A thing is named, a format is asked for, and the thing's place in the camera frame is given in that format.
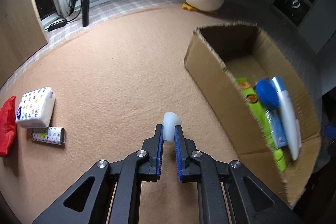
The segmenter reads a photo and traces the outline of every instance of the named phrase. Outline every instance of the open cardboard box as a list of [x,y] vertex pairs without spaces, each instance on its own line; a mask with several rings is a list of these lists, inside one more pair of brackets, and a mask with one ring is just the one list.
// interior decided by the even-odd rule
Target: open cardboard box
[[[184,64],[228,134],[242,163],[289,205],[300,197],[320,150],[320,125],[297,72],[271,38],[253,24],[236,22],[194,31]],[[300,122],[302,147],[281,173],[236,77],[253,86],[281,76]]]

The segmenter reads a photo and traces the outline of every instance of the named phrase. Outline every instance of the brown carpet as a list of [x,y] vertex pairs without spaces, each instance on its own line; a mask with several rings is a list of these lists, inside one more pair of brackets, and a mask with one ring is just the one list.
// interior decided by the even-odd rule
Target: brown carpet
[[[206,99],[184,68],[192,30],[220,22],[180,6],[112,19],[82,32],[35,62],[6,92],[51,86],[52,126],[66,129],[66,147],[32,142],[18,128],[0,160],[0,191],[22,224],[31,223],[100,159],[124,159],[154,135],[165,112],[176,112],[184,134],[220,161],[236,153]],[[162,175],[143,183],[139,223],[198,223],[195,184],[177,178],[172,144],[164,145]]]

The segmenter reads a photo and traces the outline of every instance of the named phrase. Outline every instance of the wooden board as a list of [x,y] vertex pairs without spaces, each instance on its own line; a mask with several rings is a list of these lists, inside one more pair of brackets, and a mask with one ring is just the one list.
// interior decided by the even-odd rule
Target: wooden board
[[46,44],[35,0],[0,0],[0,87]]

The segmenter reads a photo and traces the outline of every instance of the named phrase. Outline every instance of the red object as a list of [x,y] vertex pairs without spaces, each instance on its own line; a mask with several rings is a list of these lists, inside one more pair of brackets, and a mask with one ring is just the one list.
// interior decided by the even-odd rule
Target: red object
[[7,156],[15,138],[15,98],[10,97],[0,110],[0,156]]

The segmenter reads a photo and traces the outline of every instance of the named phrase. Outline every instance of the triangular cutout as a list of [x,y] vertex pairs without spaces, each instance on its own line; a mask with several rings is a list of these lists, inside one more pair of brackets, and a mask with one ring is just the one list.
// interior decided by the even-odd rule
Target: triangular cutout
[[271,200],[270,197],[267,196],[266,193],[254,183],[253,180],[251,180],[249,177],[243,177],[243,181],[250,195],[255,211],[261,212],[274,205],[274,201]]
[[95,177],[89,177],[64,201],[64,206],[79,213],[82,212],[94,182]]

